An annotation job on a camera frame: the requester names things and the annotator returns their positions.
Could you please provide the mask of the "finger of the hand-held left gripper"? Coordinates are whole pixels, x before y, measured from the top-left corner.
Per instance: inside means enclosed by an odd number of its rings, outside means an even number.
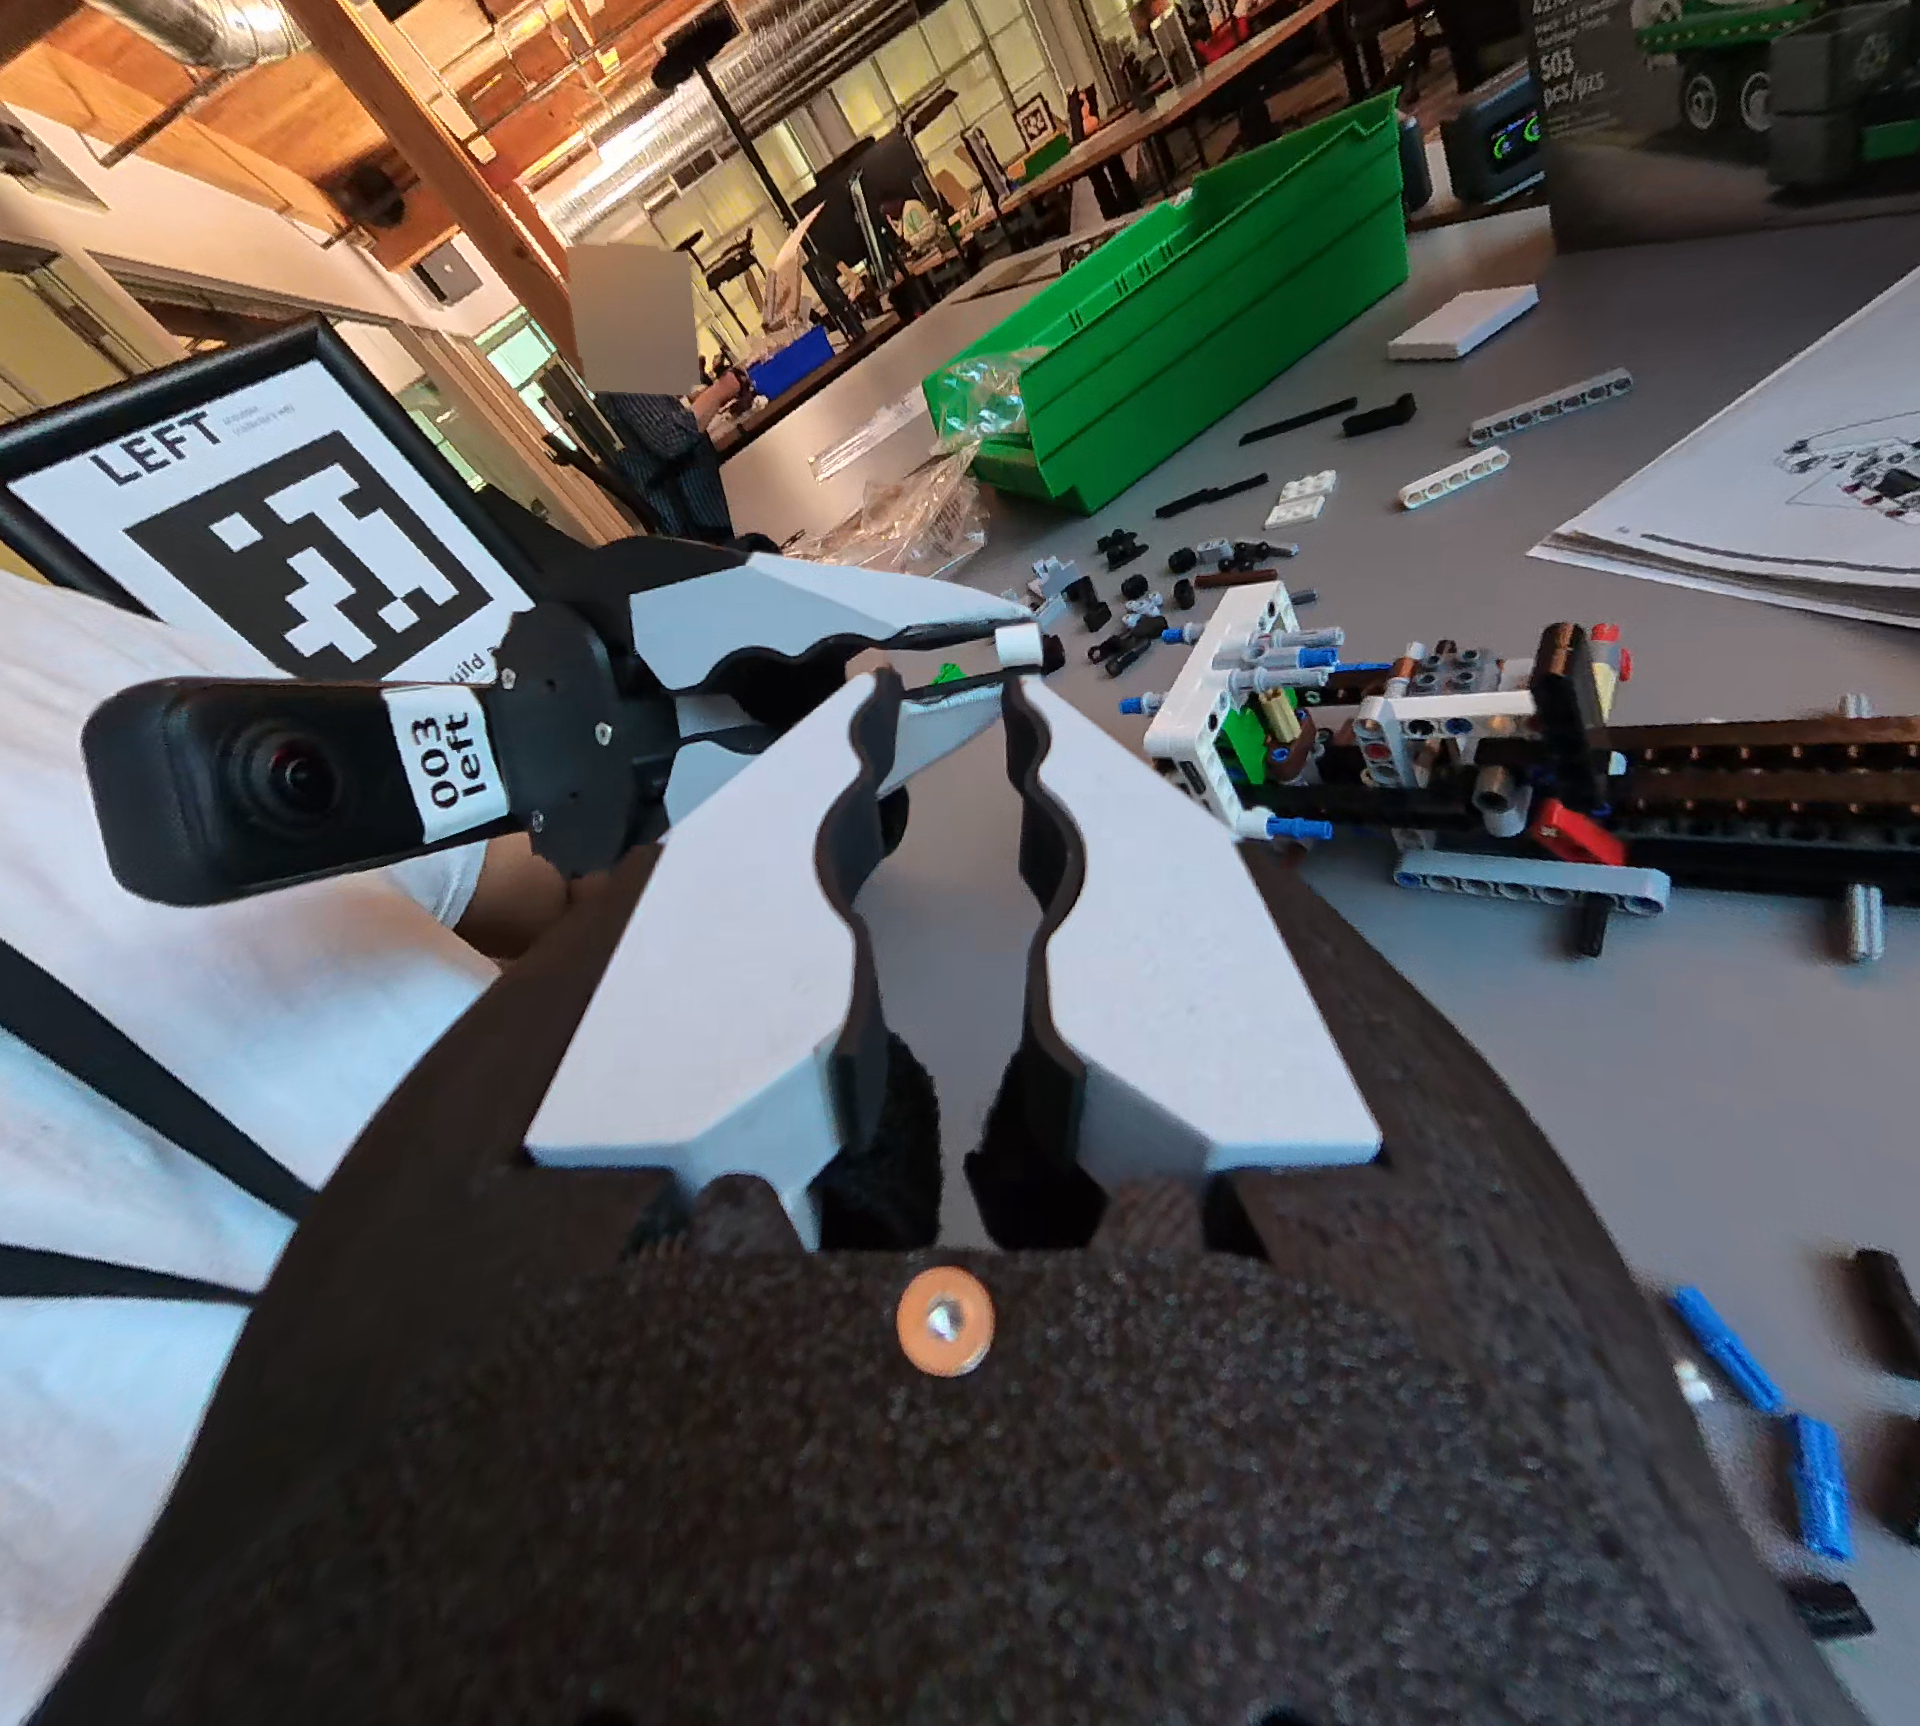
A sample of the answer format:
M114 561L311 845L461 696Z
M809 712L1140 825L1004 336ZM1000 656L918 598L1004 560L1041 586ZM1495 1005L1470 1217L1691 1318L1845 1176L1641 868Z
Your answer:
M956 758L976 733L1000 722L1004 683L918 683L902 689L902 724L893 724L893 762L879 782L879 845L902 845L908 831L908 780L918 780L928 762ZM662 820L687 820L700 803L710 803L720 782L730 782L743 769L757 769L777 739L763 752L730 752L728 739L763 739L757 724L710 724L692 733L666 769Z
M629 547L629 689L743 696L743 673L859 652L993 642L1033 609L936 577L836 567L740 547Z

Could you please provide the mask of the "grey lego beam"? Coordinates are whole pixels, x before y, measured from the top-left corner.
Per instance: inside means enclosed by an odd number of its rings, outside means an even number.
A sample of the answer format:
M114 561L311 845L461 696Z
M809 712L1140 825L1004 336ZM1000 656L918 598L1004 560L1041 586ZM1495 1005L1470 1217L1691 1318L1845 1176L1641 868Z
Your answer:
M1552 425L1552 420L1604 408L1604 402L1616 402L1627 389L1634 389L1634 375L1620 365L1609 365L1609 369L1575 375L1563 389L1526 394L1526 402L1513 402L1513 408L1502 408L1488 420L1470 420L1464 439L1470 445L1513 439L1517 432L1535 432L1535 425Z

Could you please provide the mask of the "green plastic bin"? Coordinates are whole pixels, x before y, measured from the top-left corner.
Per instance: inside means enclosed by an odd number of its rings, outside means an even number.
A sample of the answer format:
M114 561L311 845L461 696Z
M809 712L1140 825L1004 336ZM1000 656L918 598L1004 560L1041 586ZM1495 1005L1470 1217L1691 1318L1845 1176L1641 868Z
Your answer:
M1397 87L1193 172L958 354L1026 369L983 489L1100 512L1406 280Z

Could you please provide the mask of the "lego instruction booklet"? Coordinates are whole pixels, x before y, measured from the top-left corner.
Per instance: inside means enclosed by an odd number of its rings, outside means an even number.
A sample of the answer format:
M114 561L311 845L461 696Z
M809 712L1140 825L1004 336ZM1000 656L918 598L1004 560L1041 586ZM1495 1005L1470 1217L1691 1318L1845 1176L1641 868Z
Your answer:
M1920 627L1920 273L1532 547L1544 561Z

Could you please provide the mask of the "white flat lego panel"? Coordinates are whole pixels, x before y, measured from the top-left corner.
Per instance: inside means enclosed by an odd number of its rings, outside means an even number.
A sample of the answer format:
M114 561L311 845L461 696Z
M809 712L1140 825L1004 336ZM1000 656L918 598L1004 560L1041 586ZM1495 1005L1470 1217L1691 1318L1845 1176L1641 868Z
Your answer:
M1426 317L1411 317L1400 336L1391 336L1385 362L1406 362L1406 365L1464 362L1488 336L1502 336L1505 326L1535 316L1535 301L1544 301L1535 287L1460 291L1441 309L1432 309Z

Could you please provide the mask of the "lego set box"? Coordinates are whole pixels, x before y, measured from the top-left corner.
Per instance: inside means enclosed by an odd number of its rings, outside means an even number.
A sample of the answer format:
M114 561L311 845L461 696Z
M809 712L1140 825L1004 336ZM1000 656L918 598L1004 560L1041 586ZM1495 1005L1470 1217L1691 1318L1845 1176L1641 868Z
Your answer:
M1517 0L1556 247L1914 215L1920 0Z

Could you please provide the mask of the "white lego beam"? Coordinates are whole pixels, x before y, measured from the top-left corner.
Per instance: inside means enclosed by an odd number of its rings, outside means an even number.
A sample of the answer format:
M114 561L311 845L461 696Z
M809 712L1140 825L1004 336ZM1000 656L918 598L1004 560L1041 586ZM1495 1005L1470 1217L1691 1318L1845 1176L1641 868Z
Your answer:
M1435 504L1435 497L1451 497L1460 489L1476 489L1476 483L1502 474L1505 467L1513 467L1513 455L1502 439L1488 439L1488 445L1476 445L1476 455L1464 455L1452 467L1435 467L1435 468L1400 483L1397 489L1397 504L1400 512Z

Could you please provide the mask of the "dark brown lego piece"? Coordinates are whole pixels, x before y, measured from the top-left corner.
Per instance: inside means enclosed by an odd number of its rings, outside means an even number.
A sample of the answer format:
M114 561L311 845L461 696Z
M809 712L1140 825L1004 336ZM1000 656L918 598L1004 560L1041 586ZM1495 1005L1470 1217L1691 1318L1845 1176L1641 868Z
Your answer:
M1920 1381L1920 1296L1889 1247L1857 1247L1852 1281L1882 1371Z

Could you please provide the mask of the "blue lego pin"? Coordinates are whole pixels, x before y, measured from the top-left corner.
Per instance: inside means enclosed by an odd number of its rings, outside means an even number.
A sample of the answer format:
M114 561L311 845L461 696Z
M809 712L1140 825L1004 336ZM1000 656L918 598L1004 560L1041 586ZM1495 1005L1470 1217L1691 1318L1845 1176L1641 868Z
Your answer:
M1857 1558L1852 1482L1830 1422L1810 1411L1784 1420L1784 1482L1794 1482L1802 1550L1829 1562L1852 1562Z
M1712 1306L1712 1296L1697 1282L1673 1282L1669 1312L1679 1318L1679 1331L1697 1343L1697 1354L1717 1364L1717 1375L1734 1381L1734 1396L1753 1411L1784 1420L1778 1381L1761 1371L1761 1362L1740 1343L1740 1331Z

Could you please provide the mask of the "small grey display device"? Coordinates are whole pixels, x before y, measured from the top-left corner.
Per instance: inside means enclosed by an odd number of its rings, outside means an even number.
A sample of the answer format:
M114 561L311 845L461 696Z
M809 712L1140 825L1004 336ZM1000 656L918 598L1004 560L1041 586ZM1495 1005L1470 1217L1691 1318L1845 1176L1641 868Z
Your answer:
M1460 204L1502 204L1544 180L1544 87L1532 65L1460 90L1441 121L1441 157Z

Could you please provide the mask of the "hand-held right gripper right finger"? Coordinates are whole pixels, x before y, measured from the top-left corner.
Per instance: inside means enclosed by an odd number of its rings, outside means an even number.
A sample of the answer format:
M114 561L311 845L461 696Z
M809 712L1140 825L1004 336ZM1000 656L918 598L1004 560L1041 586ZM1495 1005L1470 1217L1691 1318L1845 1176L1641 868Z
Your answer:
M983 1113L993 1247L1082 1247L1125 1184L1367 1167L1367 1112L1226 825L1041 677L1000 689L1041 907Z

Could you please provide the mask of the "partly built lego truck model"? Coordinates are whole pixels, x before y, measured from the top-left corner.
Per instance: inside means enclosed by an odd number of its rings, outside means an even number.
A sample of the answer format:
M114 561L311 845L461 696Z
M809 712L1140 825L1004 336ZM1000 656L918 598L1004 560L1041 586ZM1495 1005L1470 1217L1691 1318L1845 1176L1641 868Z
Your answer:
M1406 642L1391 665L1226 586L1171 623L1189 665L1125 696L1144 762L1241 845L1397 845L1397 891L1655 918L1673 891L1920 907L1920 724L1839 702L1784 722L1620 724L1609 623L1549 623L1532 656Z

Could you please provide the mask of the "clear plastic bag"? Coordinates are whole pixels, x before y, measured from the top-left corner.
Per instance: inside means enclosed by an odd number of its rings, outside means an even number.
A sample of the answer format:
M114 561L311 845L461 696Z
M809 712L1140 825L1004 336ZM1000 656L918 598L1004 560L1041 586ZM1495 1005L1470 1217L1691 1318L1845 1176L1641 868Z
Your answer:
M843 523L797 532L777 549L836 567L956 577L990 547L990 504L969 459L976 455L958 445L912 467L893 483L866 483Z
M1026 408L1026 369L1041 365L1046 347L993 347L993 354L958 354L936 369L925 369L925 415L936 455L976 455L990 439L1027 445L1027 408Z

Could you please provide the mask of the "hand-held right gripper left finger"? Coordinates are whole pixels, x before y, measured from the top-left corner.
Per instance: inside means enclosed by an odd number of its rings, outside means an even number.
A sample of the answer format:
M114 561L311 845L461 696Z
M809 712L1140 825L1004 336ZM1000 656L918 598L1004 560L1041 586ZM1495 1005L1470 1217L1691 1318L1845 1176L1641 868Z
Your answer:
M662 838L528 1161L662 1167L687 1196L748 1176L820 1247L815 1178L879 1132L891 1074L852 896L893 724L902 677L852 673Z

